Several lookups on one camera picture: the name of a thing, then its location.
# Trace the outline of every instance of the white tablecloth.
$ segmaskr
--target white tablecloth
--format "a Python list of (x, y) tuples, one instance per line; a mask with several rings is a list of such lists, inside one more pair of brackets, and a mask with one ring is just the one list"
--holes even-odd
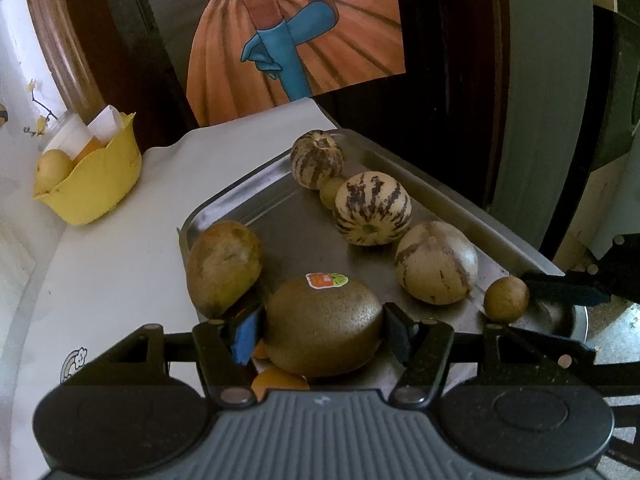
[[(31, 418), (39, 400), (60, 382), (71, 352), (86, 349), (91, 360), (145, 323), (160, 323), (165, 332), (188, 332), (198, 322), (177, 236), (191, 211), (289, 149), (306, 131), (333, 127), (312, 100), (304, 99), (194, 130), (171, 147), (145, 153), (138, 184), (113, 212), (87, 226), (67, 227), (20, 361), (12, 480), (34, 480), (48, 469)], [(194, 368), (180, 368), (177, 375), (197, 382)]]

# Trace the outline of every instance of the yellow bowl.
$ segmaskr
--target yellow bowl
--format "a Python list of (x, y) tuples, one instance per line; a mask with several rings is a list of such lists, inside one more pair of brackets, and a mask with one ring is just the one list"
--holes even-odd
[(116, 207), (140, 176), (142, 156), (133, 135), (135, 114), (107, 146), (89, 153), (48, 193), (35, 195), (71, 225), (84, 225)]

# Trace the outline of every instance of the blue glove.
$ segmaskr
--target blue glove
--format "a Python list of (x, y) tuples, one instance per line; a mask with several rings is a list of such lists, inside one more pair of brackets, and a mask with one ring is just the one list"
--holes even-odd
[[(299, 45), (321, 36), (333, 28), (336, 21), (334, 11), (329, 5), (324, 2), (311, 2), (300, 9), (286, 25), (291, 41), (294, 45)], [(260, 31), (246, 42), (242, 50), (240, 61), (247, 60), (253, 61), (258, 70), (266, 72), (272, 79), (276, 79), (276, 75), (282, 70), (267, 52), (260, 38)]]
[[(255, 65), (258, 70), (277, 75), (290, 101), (311, 97), (311, 88), (285, 20), (273, 28), (258, 30), (257, 36), (260, 43), (256, 43), (254, 38), (249, 43), (255, 43), (252, 52), (255, 52)], [(247, 59), (243, 53), (241, 60)]]

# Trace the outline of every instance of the fruit sticker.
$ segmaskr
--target fruit sticker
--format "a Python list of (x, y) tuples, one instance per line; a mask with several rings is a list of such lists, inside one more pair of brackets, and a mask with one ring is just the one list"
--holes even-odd
[(334, 286), (343, 286), (349, 279), (344, 274), (336, 272), (312, 272), (307, 274), (306, 282), (311, 288), (332, 288)]

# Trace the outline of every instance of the striped melon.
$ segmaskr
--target striped melon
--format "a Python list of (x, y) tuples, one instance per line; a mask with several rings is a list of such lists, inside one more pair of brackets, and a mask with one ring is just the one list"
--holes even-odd
[(440, 220), (418, 224), (398, 244), (396, 278), (418, 300), (462, 300), (478, 279), (478, 253), (462, 232)]
[(411, 197), (388, 174), (366, 171), (338, 190), (334, 220), (350, 244), (388, 244), (401, 237), (411, 221)]
[(291, 174), (300, 186), (320, 189), (330, 178), (341, 176), (344, 155), (331, 132), (311, 130), (293, 143)]

